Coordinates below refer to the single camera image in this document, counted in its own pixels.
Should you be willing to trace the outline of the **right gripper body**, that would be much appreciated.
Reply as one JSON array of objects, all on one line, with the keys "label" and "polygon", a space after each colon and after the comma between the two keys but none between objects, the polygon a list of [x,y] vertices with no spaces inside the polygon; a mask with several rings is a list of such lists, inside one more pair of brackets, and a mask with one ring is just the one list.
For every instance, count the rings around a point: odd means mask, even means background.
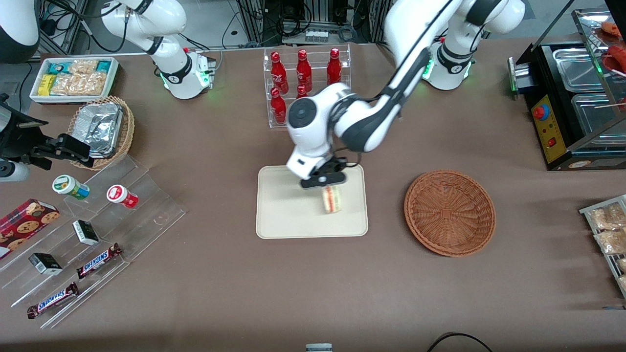
[{"label": "right gripper body", "polygon": [[6,103],[7,95],[0,96],[0,105],[10,113],[9,120],[1,130],[0,154],[4,160],[31,164],[31,151],[46,143],[47,137],[41,127],[49,122],[32,118],[15,110]]}]

